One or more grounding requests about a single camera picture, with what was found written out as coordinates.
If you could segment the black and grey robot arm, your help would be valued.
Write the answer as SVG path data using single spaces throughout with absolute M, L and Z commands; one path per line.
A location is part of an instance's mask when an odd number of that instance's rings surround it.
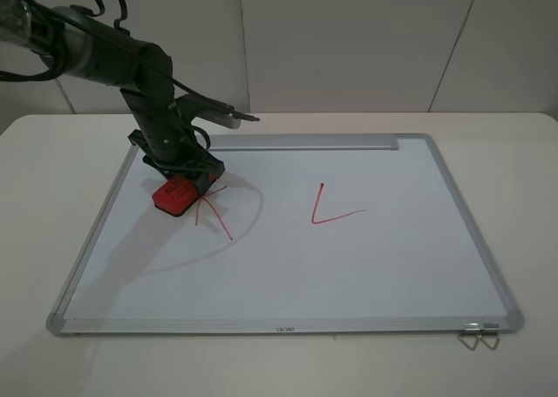
M 208 151 L 207 133 L 193 125 L 205 111 L 226 117 L 228 107 L 187 89 L 175 95 L 172 59 L 156 44 L 130 36 L 121 24 L 125 0 L 112 26 L 77 5 L 50 9 L 35 0 L 1 0 L 1 39 L 38 55 L 45 71 L 33 75 L 3 71 L 3 82 L 43 82 L 62 75 L 116 87 L 136 120 L 129 140 L 144 162 L 165 178 L 193 183 L 200 195 L 222 176 L 224 165 Z

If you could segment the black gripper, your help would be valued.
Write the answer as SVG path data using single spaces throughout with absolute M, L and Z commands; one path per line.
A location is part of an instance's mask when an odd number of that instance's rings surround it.
M 119 91 L 139 126 L 128 139 L 144 152 L 142 161 L 166 180 L 185 176 L 197 195 L 204 195 L 210 188 L 210 176 L 220 178 L 224 173 L 224 163 L 208 152 L 208 134 L 180 116 L 174 86 L 126 84 Z

